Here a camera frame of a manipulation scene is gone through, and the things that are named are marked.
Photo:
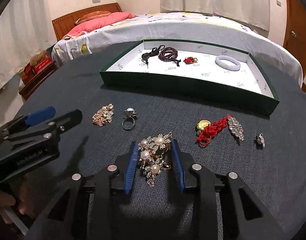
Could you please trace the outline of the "person's left hand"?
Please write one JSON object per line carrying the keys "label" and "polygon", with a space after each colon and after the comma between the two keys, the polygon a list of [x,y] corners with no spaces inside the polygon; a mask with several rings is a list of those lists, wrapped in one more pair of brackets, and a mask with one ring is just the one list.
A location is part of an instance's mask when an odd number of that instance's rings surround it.
{"label": "person's left hand", "polygon": [[[28,215],[33,218],[34,207],[32,202],[29,200],[28,195],[28,174],[25,174],[23,177],[18,178],[15,182],[11,184],[11,188],[14,193],[17,195],[18,200],[20,201],[18,205],[18,210],[23,215]],[[0,190],[0,215],[2,216],[6,224],[12,224],[13,221],[5,212],[6,207],[11,207],[16,204],[16,199],[3,191]]]}

